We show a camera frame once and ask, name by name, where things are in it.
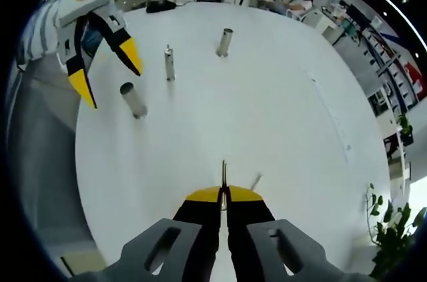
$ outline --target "white cabinet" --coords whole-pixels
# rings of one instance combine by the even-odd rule
[[[379,116],[377,116],[376,120],[380,126],[383,139],[397,132],[398,126],[391,110],[387,110],[381,113]]]

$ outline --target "shelf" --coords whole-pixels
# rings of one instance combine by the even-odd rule
[[[389,60],[391,59],[393,60],[393,63],[397,66],[397,69],[399,70],[399,72],[401,72],[401,74],[404,76],[405,80],[407,80],[407,83],[410,86],[410,92],[414,98],[413,104],[417,104],[418,98],[415,94],[412,80],[410,76],[407,74],[403,64],[400,62],[401,60],[399,56],[397,56],[397,54],[394,52],[391,46],[389,46],[388,42],[381,36],[379,32],[377,32],[377,30],[370,27],[370,28],[367,28],[365,31],[366,33],[363,33],[363,36],[368,37],[367,41],[369,41],[371,45],[373,45],[372,43],[374,43],[374,45],[376,46],[374,48],[375,51],[378,52],[378,48],[380,47],[381,48],[380,53],[384,52],[383,55],[381,55],[380,57],[381,57],[381,60],[385,63],[385,65],[389,64],[388,63]]]
[[[408,78],[399,57],[385,40],[377,32],[372,32],[366,29],[362,33],[362,40],[365,42],[369,53],[373,59],[378,63],[379,74],[383,79],[389,80],[389,86],[393,90],[393,95],[400,107],[400,112],[407,112],[409,108],[418,102],[414,92],[412,81]]]

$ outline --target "white chair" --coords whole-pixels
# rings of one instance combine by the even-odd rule
[[[301,14],[299,14],[299,15],[296,15],[296,14],[294,14],[294,13],[292,12],[292,10],[287,10],[287,11],[286,11],[286,16],[287,16],[287,17],[290,17],[291,19],[294,19],[294,20],[296,20],[296,21],[304,22],[304,19],[306,18],[307,14],[308,14],[308,13],[310,13],[311,11],[315,11],[315,9],[313,10],[313,8],[312,8],[312,7],[310,7],[310,8],[309,8],[308,10],[306,10],[305,12],[303,12],[303,13],[301,13]]]

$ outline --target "green leaves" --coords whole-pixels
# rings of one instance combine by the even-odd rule
[[[403,236],[403,233],[405,231],[405,225],[406,222],[408,222],[410,215],[411,208],[409,208],[409,203],[406,203],[402,211],[402,217],[400,218],[399,223],[396,226],[396,232],[399,237]]]
[[[420,212],[415,216],[414,222],[412,222],[413,227],[419,227],[422,225],[424,218],[426,217],[427,207],[423,207]]]
[[[375,204],[375,206],[372,208],[371,215],[375,217],[380,215],[380,212],[378,212],[378,204]]]
[[[384,234],[384,227],[382,226],[381,222],[376,223],[376,230],[378,231],[378,234],[376,236],[377,242],[383,243],[385,234]]]
[[[384,214],[383,222],[388,223],[390,222],[393,214],[393,204],[389,201],[387,206],[386,214]]]
[[[369,226],[370,216],[378,216],[379,206],[383,205],[384,198],[381,195],[376,195],[370,190],[374,189],[374,185],[370,183],[366,198],[366,220]],[[369,227],[371,240],[379,246],[373,262],[375,268],[370,276],[381,279],[387,272],[392,270],[403,258],[405,258],[412,241],[414,240],[413,233],[407,231],[407,222],[410,218],[411,208],[409,203],[405,204],[404,208],[394,209],[393,204],[388,201],[387,210],[382,218],[375,225],[377,234],[372,234]],[[424,207],[418,212],[412,224],[413,227],[420,227],[427,216],[427,207]]]

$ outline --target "person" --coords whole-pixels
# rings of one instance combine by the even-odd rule
[[[259,0],[262,5],[271,12],[287,15],[288,10],[292,17],[299,16],[313,7],[313,0],[295,0],[286,3],[281,0]]]

